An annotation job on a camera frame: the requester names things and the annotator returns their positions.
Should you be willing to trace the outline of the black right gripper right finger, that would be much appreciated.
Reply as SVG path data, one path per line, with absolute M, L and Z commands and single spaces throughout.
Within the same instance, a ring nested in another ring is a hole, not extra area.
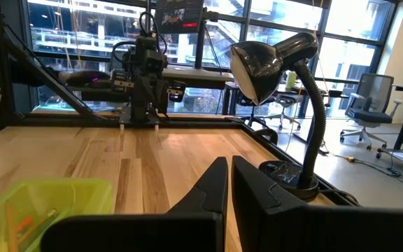
M 241 156 L 232 201 L 243 251 L 403 252 L 403 209 L 307 204 Z

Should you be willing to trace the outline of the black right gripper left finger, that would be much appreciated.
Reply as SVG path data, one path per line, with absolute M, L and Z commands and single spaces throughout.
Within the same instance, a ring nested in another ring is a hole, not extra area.
M 80 215 L 58 221 L 42 251 L 224 251 L 228 163 L 217 157 L 166 213 Z

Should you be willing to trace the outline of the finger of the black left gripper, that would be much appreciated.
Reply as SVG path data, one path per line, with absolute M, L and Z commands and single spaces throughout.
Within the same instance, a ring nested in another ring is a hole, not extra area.
M 151 78 L 150 86 L 153 93 L 153 104 L 159 109 L 167 107 L 167 82 L 158 78 Z
M 149 77 L 139 77 L 135 82 L 134 100 L 137 106 L 148 109 L 153 101 L 153 93 Z

